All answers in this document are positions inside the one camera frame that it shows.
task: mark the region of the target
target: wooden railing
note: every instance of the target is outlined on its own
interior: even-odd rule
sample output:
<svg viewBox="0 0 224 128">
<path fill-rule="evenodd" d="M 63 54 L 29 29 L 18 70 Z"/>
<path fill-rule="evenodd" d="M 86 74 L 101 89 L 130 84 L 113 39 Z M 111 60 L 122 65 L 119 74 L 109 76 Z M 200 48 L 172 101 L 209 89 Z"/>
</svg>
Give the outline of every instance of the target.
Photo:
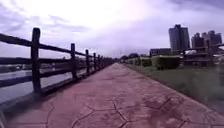
<svg viewBox="0 0 224 128">
<path fill-rule="evenodd" d="M 71 72 L 72 80 L 78 79 L 80 76 L 77 75 L 77 71 L 80 69 L 86 69 L 85 76 L 90 75 L 91 73 L 100 70 L 113 63 L 111 58 L 105 58 L 103 56 L 96 56 L 96 53 L 93 55 L 89 54 L 89 51 L 86 50 L 85 53 L 77 52 L 75 50 L 75 44 L 71 44 L 71 49 L 63 49 L 50 45 L 45 45 L 40 43 L 41 31 L 39 28 L 34 28 L 32 33 L 32 40 L 28 41 L 25 39 L 20 39 L 17 37 L 7 36 L 0 34 L 0 41 L 7 44 L 21 45 L 31 48 L 31 58 L 0 58 L 0 65 L 11 65 L 11 64 L 27 64 L 31 65 L 32 76 L 23 76 L 17 78 L 11 78 L 7 80 L 0 80 L 0 88 L 14 86 L 19 83 L 25 83 L 32 81 L 34 93 L 42 93 L 43 88 L 41 88 L 41 78 L 50 77 L 54 75 L 64 74 Z M 51 50 L 56 52 L 62 52 L 70 54 L 70 59 L 48 59 L 48 58 L 39 58 L 39 50 Z M 76 56 L 83 56 L 85 60 L 77 59 Z M 40 72 L 41 64 L 69 64 L 68 67 L 64 67 L 59 70 L 51 72 Z"/>
</svg>

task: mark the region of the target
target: tree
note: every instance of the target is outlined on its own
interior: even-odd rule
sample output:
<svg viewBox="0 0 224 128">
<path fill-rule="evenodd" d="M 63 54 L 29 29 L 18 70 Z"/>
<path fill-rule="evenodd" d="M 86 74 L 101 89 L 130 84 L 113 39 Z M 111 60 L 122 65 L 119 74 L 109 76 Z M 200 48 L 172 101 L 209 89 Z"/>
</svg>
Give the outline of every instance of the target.
<svg viewBox="0 0 224 128">
<path fill-rule="evenodd" d="M 138 58 L 138 57 L 139 57 L 138 53 L 131 53 L 131 54 L 128 55 L 129 59 L 131 59 L 131 58 Z"/>
<path fill-rule="evenodd" d="M 127 59 L 128 59 L 127 56 L 122 56 L 122 57 L 121 57 L 121 60 L 127 60 Z"/>
</svg>

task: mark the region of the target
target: fence post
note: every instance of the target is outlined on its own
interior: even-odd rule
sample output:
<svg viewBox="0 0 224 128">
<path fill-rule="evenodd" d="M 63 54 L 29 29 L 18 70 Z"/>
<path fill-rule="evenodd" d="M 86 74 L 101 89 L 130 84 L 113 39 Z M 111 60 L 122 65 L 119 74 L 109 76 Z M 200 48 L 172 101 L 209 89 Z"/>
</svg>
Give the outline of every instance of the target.
<svg viewBox="0 0 224 128">
<path fill-rule="evenodd" d="M 34 93 L 41 93 L 40 84 L 40 63 L 39 63 L 39 44 L 40 44 L 40 29 L 33 28 L 32 44 L 31 44 L 31 60 L 32 60 L 32 77 Z"/>
<path fill-rule="evenodd" d="M 97 67 L 98 67 L 98 70 L 100 70 L 100 55 L 98 55 L 98 64 L 97 64 Z"/>
<path fill-rule="evenodd" d="M 86 49 L 86 74 L 89 75 L 89 50 Z"/>
<path fill-rule="evenodd" d="M 76 74 L 76 58 L 75 58 L 75 44 L 71 44 L 71 70 L 73 79 L 77 79 Z"/>
<path fill-rule="evenodd" d="M 211 44 L 209 41 L 206 41 L 206 46 L 207 46 L 207 54 L 208 54 L 208 58 L 209 58 L 209 65 L 213 66 L 214 65 L 214 61 L 213 61 L 213 49 L 211 47 Z"/>
<path fill-rule="evenodd" d="M 94 71 L 96 71 L 96 53 L 93 53 L 93 65 L 94 65 Z"/>
</svg>

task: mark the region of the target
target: river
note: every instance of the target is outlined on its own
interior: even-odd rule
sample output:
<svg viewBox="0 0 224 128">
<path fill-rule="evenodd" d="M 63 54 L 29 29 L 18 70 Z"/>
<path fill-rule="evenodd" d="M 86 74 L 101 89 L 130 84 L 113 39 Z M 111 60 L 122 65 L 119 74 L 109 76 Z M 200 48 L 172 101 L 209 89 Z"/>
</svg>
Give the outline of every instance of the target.
<svg viewBox="0 0 224 128">
<path fill-rule="evenodd" d="M 45 69 L 44 71 L 42 70 L 41 72 L 48 72 L 53 70 L 54 69 L 47 69 L 47 70 Z M 83 73 L 85 73 L 85 70 L 80 70 L 78 72 L 78 74 L 83 74 Z M 30 76 L 30 75 L 32 75 L 32 73 L 29 70 L 2 73 L 0 74 L 0 80 L 22 77 L 22 76 Z M 72 74 L 70 72 L 61 74 L 61 75 L 47 77 L 47 78 L 41 78 L 41 86 L 42 88 L 47 87 L 49 85 L 61 82 L 69 78 L 72 78 Z M 17 84 L 15 86 L 0 88 L 0 103 L 27 95 L 31 93 L 32 91 L 33 91 L 32 82 L 26 82 L 26 83 Z"/>
</svg>

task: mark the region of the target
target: shrub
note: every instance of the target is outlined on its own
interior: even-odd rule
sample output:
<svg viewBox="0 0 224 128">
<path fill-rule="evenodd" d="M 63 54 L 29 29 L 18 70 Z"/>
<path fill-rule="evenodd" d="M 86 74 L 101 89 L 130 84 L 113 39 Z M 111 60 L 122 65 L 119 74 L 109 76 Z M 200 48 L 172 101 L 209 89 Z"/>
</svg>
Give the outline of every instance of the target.
<svg viewBox="0 0 224 128">
<path fill-rule="evenodd" d="M 140 58 L 135 59 L 135 65 L 137 65 L 137 66 L 141 65 L 141 59 Z"/>
<path fill-rule="evenodd" d="M 141 61 L 142 61 L 142 66 L 144 67 L 152 66 L 152 62 L 150 58 L 144 58 L 144 59 L 141 59 Z"/>
<path fill-rule="evenodd" d="M 178 56 L 155 56 L 152 57 L 152 65 L 158 70 L 175 69 L 180 65 Z"/>
</svg>

